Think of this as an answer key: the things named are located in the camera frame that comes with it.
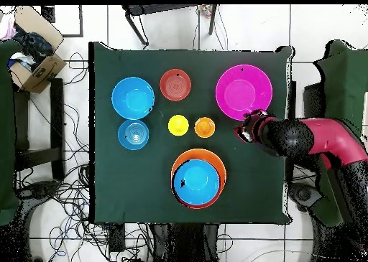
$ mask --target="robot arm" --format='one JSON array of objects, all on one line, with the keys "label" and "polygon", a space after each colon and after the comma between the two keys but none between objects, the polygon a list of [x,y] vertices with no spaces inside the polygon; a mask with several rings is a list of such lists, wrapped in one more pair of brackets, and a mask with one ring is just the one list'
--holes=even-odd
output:
[{"label": "robot arm", "polygon": [[359,226],[368,241],[368,156],[342,122],[331,118],[279,121],[265,111],[254,111],[236,134],[295,161],[319,154],[333,191],[346,203],[348,220]]}]

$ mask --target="cardboard box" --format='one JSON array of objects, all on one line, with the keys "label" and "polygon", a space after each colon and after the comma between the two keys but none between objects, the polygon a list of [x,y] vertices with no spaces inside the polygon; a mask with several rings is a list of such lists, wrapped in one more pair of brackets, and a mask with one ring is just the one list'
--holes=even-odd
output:
[{"label": "cardboard box", "polygon": [[54,54],[46,57],[36,70],[30,72],[19,62],[14,63],[10,70],[14,83],[29,92],[41,93],[66,65],[55,54],[55,50],[63,42],[63,36],[45,18],[31,6],[18,6],[15,10],[15,22],[27,33],[36,32],[48,41]]}]

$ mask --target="bowl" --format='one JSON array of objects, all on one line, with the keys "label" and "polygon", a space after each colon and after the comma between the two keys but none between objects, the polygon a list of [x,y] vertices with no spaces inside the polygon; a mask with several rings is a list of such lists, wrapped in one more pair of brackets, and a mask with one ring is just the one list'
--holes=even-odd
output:
[{"label": "bowl", "polygon": [[215,133],[215,123],[210,118],[199,118],[194,125],[194,131],[203,139],[209,138]]},{"label": "bowl", "polygon": [[184,204],[185,206],[187,206],[189,208],[193,208],[193,209],[201,209],[201,208],[211,206],[219,198],[220,194],[224,190],[225,183],[226,183],[226,169],[225,169],[224,163],[212,151],[209,151],[209,150],[206,150],[206,149],[191,149],[191,150],[187,150],[187,151],[183,152],[175,160],[175,162],[172,166],[172,169],[171,169],[171,188],[173,190],[173,176],[174,176],[174,173],[175,173],[176,169],[182,163],[184,163],[186,161],[189,161],[191,159],[201,159],[203,161],[208,162],[209,164],[211,164],[215,168],[215,170],[218,173],[218,177],[219,177],[219,188],[218,188],[218,191],[217,191],[215,197],[206,204],[203,204],[203,205],[189,205],[189,204],[185,204],[184,202],[182,202],[182,204]]},{"label": "bowl", "polygon": [[151,112],[155,94],[148,82],[141,78],[124,78],[111,95],[112,106],[123,118],[136,120]]},{"label": "bowl", "polygon": [[168,70],[160,80],[161,93],[168,99],[178,101],[186,98],[191,88],[190,78],[180,69]]},{"label": "bowl", "polygon": [[218,80],[216,100],[229,118],[243,121],[245,113],[268,108],[272,100],[271,81],[258,67],[236,65]]},{"label": "bowl", "polygon": [[172,178],[172,191],[179,202],[190,206],[209,203],[219,190],[219,175],[206,161],[191,159],[181,164]]},{"label": "bowl", "polygon": [[188,120],[181,115],[172,116],[167,125],[169,132],[174,136],[182,136],[189,129]]},{"label": "bowl", "polygon": [[148,142],[149,136],[148,127],[140,120],[126,120],[118,130],[118,140],[128,150],[143,148]]}]

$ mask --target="blue cup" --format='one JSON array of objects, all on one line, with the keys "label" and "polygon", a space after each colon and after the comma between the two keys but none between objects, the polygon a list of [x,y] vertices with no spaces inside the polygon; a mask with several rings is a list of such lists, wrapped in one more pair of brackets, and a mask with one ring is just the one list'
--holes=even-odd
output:
[{"label": "blue cup", "polygon": [[146,145],[149,134],[146,124],[142,121],[127,120],[119,127],[118,139],[128,150],[138,150]]}]

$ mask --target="orange cup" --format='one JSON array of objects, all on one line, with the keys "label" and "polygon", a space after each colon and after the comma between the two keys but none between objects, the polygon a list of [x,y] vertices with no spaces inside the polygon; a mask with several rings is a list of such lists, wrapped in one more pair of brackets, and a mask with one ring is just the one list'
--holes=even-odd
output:
[{"label": "orange cup", "polygon": [[212,205],[220,196],[222,193],[222,190],[224,189],[225,182],[226,182],[226,169],[225,165],[222,162],[222,160],[214,154],[212,151],[206,150],[206,149],[191,149],[187,150],[186,152],[183,152],[175,161],[175,163],[172,166],[171,169],[171,189],[173,190],[173,176],[176,171],[176,169],[184,162],[190,160],[190,159],[201,159],[208,163],[210,163],[215,170],[218,173],[218,176],[220,178],[220,187],[218,188],[218,192],[216,193],[216,196],[208,203],[203,205],[188,205],[184,203],[183,201],[180,201],[182,204],[189,208],[194,209],[201,209],[206,208],[210,205]]},{"label": "orange cup", "polygon": [[194,131],[201,138],[207,139],[215,132],[215,123],[210,118],[199,118],[195,125]]}]

